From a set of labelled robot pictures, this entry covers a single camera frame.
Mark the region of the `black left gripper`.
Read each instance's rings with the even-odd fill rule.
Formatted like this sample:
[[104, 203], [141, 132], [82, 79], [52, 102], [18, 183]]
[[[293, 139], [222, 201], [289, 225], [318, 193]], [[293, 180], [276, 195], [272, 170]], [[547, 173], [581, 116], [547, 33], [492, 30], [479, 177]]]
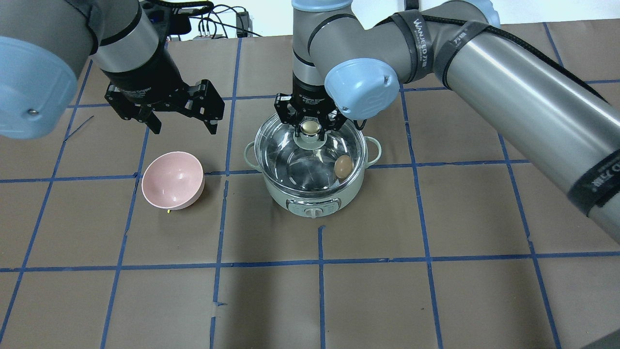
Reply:
[[162, 111], [199, 119], [208, 132], [215, 135], [225, 109], [223, 98], [208, 79], [202, 79], [195, 85], [182, 81], [178, 86], [163, 84], [136, 91], [124, 91], [111, 82], [105, 100], [122, 119], [143, 122], [153, 134], [161, 133], [162, 122], [154, 112]]

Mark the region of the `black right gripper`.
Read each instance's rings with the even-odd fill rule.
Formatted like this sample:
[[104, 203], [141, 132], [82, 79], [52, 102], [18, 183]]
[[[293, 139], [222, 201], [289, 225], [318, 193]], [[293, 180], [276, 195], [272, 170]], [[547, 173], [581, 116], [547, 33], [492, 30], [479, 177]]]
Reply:
[[290, 125], [294, 138], [301, 137], [300, 125], [307, 118], [317, 119], [321, 141], [326, 140], [328, 132], [340, 130], [347, 122], [322, 85], [293, 85], [292, 93], [277, 94], [274, 107], [280, 121]]

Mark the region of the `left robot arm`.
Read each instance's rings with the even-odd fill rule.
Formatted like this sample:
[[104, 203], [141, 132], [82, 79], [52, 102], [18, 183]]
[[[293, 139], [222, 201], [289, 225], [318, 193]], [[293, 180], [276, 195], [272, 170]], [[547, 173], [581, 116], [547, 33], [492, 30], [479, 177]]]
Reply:
[[208, 0], [3, 0], [0, 133], [48, 135], [78, 90], [88, 58], [110, 80], [105, 98], [125, 121], [161, 132], [156, 112], [195, 118], [215, 134], [225, 104], [213, 84], [186, 84], [165, 47], [178, 9], [209, 13]]

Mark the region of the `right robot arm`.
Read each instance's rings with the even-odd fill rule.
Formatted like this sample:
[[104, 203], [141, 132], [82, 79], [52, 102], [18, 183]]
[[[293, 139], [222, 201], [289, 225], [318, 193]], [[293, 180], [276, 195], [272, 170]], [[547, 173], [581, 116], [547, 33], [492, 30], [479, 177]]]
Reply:
[[293, 92], [284, 124], [319, 136], [385, 110], [400, 85], [436, 75], [571, 203], [619, 240], [619, 111], [580, 78], [500, 28], [489, 0], [410, 7], [364, 29], [349, 0], [294, 0]]

